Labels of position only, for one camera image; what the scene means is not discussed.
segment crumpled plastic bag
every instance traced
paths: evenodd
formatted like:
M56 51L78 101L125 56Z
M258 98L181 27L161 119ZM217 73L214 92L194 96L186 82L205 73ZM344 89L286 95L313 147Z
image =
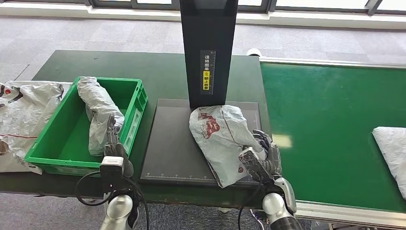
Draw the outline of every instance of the crumpled plastic bag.
M9 81L0 83L0 172L34 172L24 161L71 83Z
M406 128L377 127L372 134L403 199L406 199Z
M241 109L231 105L217 105L195 109L189 119L189 129L202 150L214 177L221 188L248 176L238 159L244 147L252 147L258 158L266 153L248 130Z
M110 114L114 115L117 132L124 124L124 115L95 77L80 77L76 86L79 97L86 104L86 114L90 121L89 153L92 156L101 156L107 142L106 131Z

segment yellow label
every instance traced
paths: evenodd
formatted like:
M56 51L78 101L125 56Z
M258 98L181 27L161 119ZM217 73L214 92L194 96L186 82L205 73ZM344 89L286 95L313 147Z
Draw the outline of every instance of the yellow label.
M203 90L210 89L210 71L203 71Z

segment black cable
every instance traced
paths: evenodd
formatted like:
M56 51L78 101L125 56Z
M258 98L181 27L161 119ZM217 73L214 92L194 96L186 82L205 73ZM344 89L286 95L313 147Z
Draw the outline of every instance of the black cable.
M114 193L113 187L111 187L112 190L111 190L109 196L108 196L106 199L104 199L103 201L99 202L99 203L87 203L87 202L84 201L84 200L82 199L82 197L80 196L80 194L79 194L79 184L80 184L80 182L82 182L82 180L85 179L86 177L93 176L93 175L96 175L96 174L99 174L99 173L100 173L100 171L91 172L91 173L89 173L89 174L83 176L83 177L76 183L76 186L75 186L75 195L76 195L76 198L78 199L78 201L81 202L82 204L87 205L87 206L99 206L99 205L102 205L102 204L106 203L107 201L109 201L109 200L113 197L113 193Z
M132 186L134 186L135 190L141 196L141 201L144 203L144 206L145 206L145 216L146 216L146 219L147 219L147 230L149 230L149 212L148 212L147 202L145 201L145 198L144 198L144 194L142 193L141 189L138 187L138 185L134 181L132 181L132 180L126 178L126 177L124 177L124 179L126 181L128 181Z
M240 211L238 213L238 230L241 230L240 220L241 220L241 213L245 206L248 205L249 202L257 195L257 193L262 188L262 180L259 182L258 187L255 189L254 193L246 200L246 202L241 206Z

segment gray carpet floor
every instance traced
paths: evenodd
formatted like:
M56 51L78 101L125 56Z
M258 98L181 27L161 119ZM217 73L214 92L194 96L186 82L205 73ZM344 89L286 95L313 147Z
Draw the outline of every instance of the gray carpet floor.
M406 65L405 31L237 25L233 54ZM31 80L56 49L183 53L180 23L0 16L0 82ZM151 229L237 229L237 213L215 207L149 205ZM0 194L0 230L97 230L102 207L74 198ZM306 230L309 221L302 221ZM145 229L141 209L140 228ZM259 229L248 211L244 230Z

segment black scale platform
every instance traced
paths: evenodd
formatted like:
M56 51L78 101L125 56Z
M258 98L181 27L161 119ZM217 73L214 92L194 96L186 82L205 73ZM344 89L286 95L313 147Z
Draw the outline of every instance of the black scale platform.
M249 130L261 129L257 103L226 102L241 108ZM140 175L143 184L218 186L189 130L188 100L159 99ZM249 176L232 186L257 184Z

